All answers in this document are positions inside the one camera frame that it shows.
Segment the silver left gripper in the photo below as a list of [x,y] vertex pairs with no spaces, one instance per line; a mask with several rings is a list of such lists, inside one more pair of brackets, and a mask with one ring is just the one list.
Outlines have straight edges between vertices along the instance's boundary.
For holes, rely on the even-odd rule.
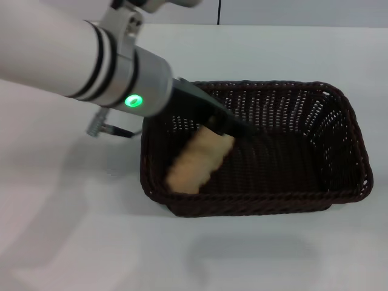
[[141,47],[135,47],[135,80],[120,97],[115,110],[142,117],[159,113],[171,95],[171,115],[190,119],[218,135],[254,136],[256,128],[238,119],[206,92],[186,81],[173,81],[169,63]]

